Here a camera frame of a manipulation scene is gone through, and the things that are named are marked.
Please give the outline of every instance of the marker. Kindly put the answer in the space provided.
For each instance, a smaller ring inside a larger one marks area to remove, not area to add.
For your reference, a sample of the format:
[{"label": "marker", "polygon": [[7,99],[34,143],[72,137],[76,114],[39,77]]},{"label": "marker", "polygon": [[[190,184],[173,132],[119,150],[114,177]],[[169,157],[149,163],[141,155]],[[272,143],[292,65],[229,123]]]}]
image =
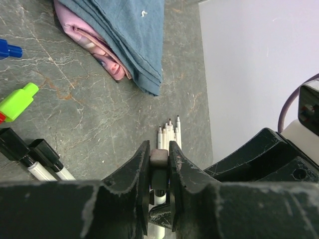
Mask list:
[{"label": "marker", "polygon": [[45,167],[50,167],[62,180],[76,180],[61,163],[60,156],[43,138],[38,138],[30,145],[30,155]]},{"label": "marker", "polygon": [[0,102],[0,123],[14,121],[32,102],[39,91],[34,83],[28,83],[22,89],[13,91]]},{"label": "marker", "polygon": [[4,39],[0,39],[0,60],[9,56],[21,58],[23,50],[19,46],[9,45]]},{"label": "marker", "polygon": [[158,149],[163,149],[163,134],[162,134],[161,126],[159,127],[159,131],[158,131]]},{"label": "marker", "polygon": [[56,179],[30,155],[29,147],[11,129],[0,130],[0,152],[10,161],[19,161],[40,181],[56,181]]},{"label": "marker", "polygon": [[[154,190],[154,206],[166,203],[166,191]],[[165,228],[155,225],[154,234],[156,239],[165,237]]]},{"label": "marker", "polygon": [[177,116],[177,120],[176,120],[176,126],[177,126],[177,128],[178,128],[178,141],[179,141],[179,147],[180,147],[180,149],[181,149],[181,129],[180,129],[180,118],[179,118],[179,116]]},{"label": "marker", "polygon": [[163,143],[162,143],[162,148],[163,149],[166,149],[166,142],[167,142],[167,133],[166,133],[166,128],[163,128],[163,131],[162,131],[162,137],[163,137]]},{"label": "marker", "polygon": [[174,138],[175,138],[175,133],[174,133],[175,131],[174,131],[174,125],[173,125],[173,123],[171,124],[171,139],[172,139],[172,141],[174,141]]},{"label": "marker", "polygon": [[176,138],[176,143],[180,147],[179,132],[178,132],[178,128],[177,127],[175,128],[175,138]]},{"label": "marker", "polygon": [[172,123],[171,123],[170,118],[169,118],[169,121],[168,121],[168,127],[169,127],[169,140],[172,141],[174,139],[174,137],[173,137],[174,129],[172,128]]},{"label": "marker", "polygon": [[166,128],[166,145],[165,145],[165,149],[168,150],[168,146],[169,146],[169,127],[168,127],[168,123],[165,123],[165,128]]}]

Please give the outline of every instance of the folded towel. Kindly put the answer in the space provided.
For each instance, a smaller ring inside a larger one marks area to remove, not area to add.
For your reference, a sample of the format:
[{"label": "folded towel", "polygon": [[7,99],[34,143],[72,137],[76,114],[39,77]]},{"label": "folded towel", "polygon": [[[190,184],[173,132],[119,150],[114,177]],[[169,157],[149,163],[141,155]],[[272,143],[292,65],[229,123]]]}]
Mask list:
[{"label": "folded towel", "polygon": [[118,56],[144,92],[159,95],[164,0],[59,0]]},{"label": "folded towel", "polygon": [[57,0],[54,0],[54,6],[64,32],[91,52],[116,81],[121,80],[124,75],[132,78],[104,39],[89,24]]}]

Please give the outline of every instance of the lime green marker cap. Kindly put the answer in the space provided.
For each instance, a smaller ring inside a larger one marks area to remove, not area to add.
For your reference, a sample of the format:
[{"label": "lime green marker cap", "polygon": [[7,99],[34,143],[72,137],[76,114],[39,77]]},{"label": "lime green marker cap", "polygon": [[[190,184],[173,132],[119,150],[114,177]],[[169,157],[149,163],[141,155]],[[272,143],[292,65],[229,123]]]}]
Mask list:
[{"label": "lime green marker cap", "polygon": [[14,121],[33,101],[39,91],[34,83],[28,83],[23,89],[15,90],[0,103],[0,113],[6,116],[5,122]]}]

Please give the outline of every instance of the white marker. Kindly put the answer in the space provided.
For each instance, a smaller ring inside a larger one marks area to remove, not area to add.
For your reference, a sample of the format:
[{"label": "white marker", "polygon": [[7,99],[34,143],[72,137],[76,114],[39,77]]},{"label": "white marker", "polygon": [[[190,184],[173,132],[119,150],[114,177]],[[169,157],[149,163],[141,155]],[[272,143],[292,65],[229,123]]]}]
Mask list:
[{"label": "white marker", "polygon": [[176,138],[176,143],[180,147],[179,132],[178,132],[178,128],[177,127],[175,128],[175,138]]},{"label": "white marker", "polygon": [[35,162],[32,166],[28,167],[28,171],[33,174],[40,181],[56,181],[39,162]]},{"label": "white marker", "polygon": [[[154,190],[154,206],[164,204],[166,202],[166,192],[164,190]],[[165,228],[155,225],[154,234],[156,239],[165,237]]]},{"label": "white marker", "polygon": [[179,141],[179,144],[178,144],[178,146],[180,147],[180,149],[181,149],[181,129],[180,129],[180,118],[179,118],[179,116],[177,116],[177,120],[176,120],[176,126],[177,126],[177,128],[178,128],[178,141]]},{"label": "white marker", "polygon": [[170,126],[168,126],[168,134],[167,134],[167,138],[168,138],[167,143],[168,143],[168,144],[169,144],[169,142],[170,142],[170,135],[171,135],[171,128],[170,128]]},{"label": "white marker", "polygon": [[172,123],[171,123],[171,120],[169,119],[168,121],[168,127],[169,127],[169,140],[172,141],[174,140],[174,128],[172,128]]},{"label": "white marker", "polygon": [[165,145],[165,149],[167,149],[167,146],[169,144],[169,125],[168,125],[168,123],[165,123],[165,128],[166,128],[166,145]]},{"label": "white marker", "polygon": [[158,131],[158,149],[163,149],[163,134],[162,134],[161,126],[159,127],[159,131]]},{"label": "white marker", "polygon": [[166,149],[169,151],[169,142],[170,142],[170,131],[169,131],[169,126],[167,126],[166,134],[167,134]]},{"label": "white marker", "polygon": [[69,172],[69,170],[67,170],[65,167],[63,167],[62,169],[61,169],[61,171],[59,171],[59,172],[55,172],[56,173],[56,175],[58,175],[59,176],[59,178],[60,179],[62,179],[62,180],[76,180],[74,177],[73,177],[73,175]]},{"label": "white marker", "polygon": [[163,128],[162,137],[163,137],[162,148],[167,150],[167,148],[166,148],[166,145],[167,145],[167,133],[166,133],[166,128]]}]

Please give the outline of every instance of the gray marble table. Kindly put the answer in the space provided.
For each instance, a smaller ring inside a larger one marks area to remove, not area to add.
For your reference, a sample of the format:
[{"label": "gray marble table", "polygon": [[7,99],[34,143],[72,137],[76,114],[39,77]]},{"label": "gray marble table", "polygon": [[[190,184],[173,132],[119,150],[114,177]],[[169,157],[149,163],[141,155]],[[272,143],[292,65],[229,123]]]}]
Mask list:
[{"label": "gray marble table", "polygon": [[[79,180],[102,179],[140,143],[156,146],[156,130],[177,114],[185,155],[212,164],[212,145],[198,4],[165,2],[164,82],[161,96],[142,93],[129,80],[116,84],[99,63],[66,36],[50,0],[0,1],[0,38],[21,46],[21,59],[0,61],[0,98],[34,82],[34,102],[13,123],[24,140],[45,138]],[[35,180],[0,156],[0,180]]]}]

